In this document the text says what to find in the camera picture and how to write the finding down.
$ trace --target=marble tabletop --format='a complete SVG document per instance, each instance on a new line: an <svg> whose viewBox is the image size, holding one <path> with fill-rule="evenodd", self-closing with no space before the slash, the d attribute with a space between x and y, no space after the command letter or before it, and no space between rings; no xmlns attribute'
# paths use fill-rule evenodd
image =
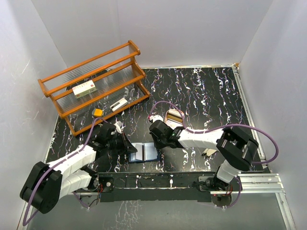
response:
<svg viewBox="0 0 307 230"><path fill-rule="evenodd" d="M131 142L152 142L149 134L148 114L157 101L170 101L184 112L188 126L203 129L227 123L248 125L248 118L239 94L239 89L231 67L219 68L180 68L144 69L146 78L142 81L151 93L148 100L142 101L122 113L108 119L114 123L121 121L123 130ZM165 103L159 104L155 114L164 116L169 109ZM98 133L99 126L93 134ZM47 162L74 151L84 143L88 132L74 137L65 120L58 119ZM160 161L129 163L128 155L115 155L106 152L89 165L99 173L163 173L163 172L214 172L224 161L221 154L210 158L201 155L204 149L162 149ZM261 165L254 171L262 171Z"/></svg>

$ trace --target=wooden rack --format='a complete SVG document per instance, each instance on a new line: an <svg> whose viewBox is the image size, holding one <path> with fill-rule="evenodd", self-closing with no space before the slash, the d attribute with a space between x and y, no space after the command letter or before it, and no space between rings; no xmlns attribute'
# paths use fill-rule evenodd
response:
<svg viewBox="0 0 307 230"><path fill-rule="evenodd" d="M59 116L66 120L76 136L91 128L94 108L102 109L103 118L108 119L150 96L141 81L145 73L135 60L140 53L129 40L38 82L44 95L51 98ZM75 98L72 88L89 80L94 82L97 90ZM110 105L123 97L129 103L112 112Z"/></svg>

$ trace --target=white wall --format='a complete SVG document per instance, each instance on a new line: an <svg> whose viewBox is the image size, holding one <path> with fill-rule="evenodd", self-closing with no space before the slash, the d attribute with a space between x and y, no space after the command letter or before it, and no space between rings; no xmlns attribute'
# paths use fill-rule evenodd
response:
<svg viewBox="0 0 307 230"><path fill-rule="evenodd" d="M240 64L255 125L277 140L279 173L295 224L306 229L307 1L275 0ZM261 139L266 155L272 144Z"/></svg>
<svg viewBox="0 0 307 230"><path fill-rule="evenodd" d="M272 0L32 0L68 66L134 41L143 67L240 62Z"/></svg>
<svg viewBox="0 0 307 230"><path fill-rule="evenodd" d="M116 0L32 3L69 67L122 44Z"/></svg>
<svg viewBox="0 0 307 230"><path fill-rule="evenodd" d="M37 79L65 68L31 1L0 1L0 229L17 228L20 190L44 160L57 118Z"/></svg>

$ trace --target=small box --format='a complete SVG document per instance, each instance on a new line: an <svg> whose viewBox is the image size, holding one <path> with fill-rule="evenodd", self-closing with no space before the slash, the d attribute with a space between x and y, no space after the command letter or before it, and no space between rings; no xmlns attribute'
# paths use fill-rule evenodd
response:
<svg viewBox="0 0 307 230"><path fill-rule="evenodd" d="M83 97L96 90L97 88L95 87L95 84L92 80L89 80L83 84L77 85L72 88L72 91L75 94L76 98Z"/></svg>
<svg viewBox="0 0 307 230"><path fill-rule="evenodd" d="M125 98L120 99L119 101L115 102L113 105L110 106L110 109L114 112L128 104L128 101Z"/></svg>
<svg viewBox="0 0 307 230"><path fill-rule="evenodd" d="M92 115L94 117L102 117L103 111L101 109L94 109L92 111Z"/></svg>

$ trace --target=white box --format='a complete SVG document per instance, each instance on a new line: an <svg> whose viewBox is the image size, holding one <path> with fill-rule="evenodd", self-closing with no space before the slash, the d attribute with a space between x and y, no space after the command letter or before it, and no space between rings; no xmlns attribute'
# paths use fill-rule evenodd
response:
<svg viewBox="0 0 307 230"><path fill-rule="evenodd" d="M95 87L95 84L92 80L89 80L81 85L77 85L72 88L72 91L75 94L76 98L83 97L96 90L97 88Z"/></svg>
<svg viewBox="0 0 307 230"><path fill-rule="evenodd" d="M115 102L113 105L111 105L110 109L114 112L121 107L124 107L126 104L128 104L128 101L125 98L122 98L119 101Z"/></svg>

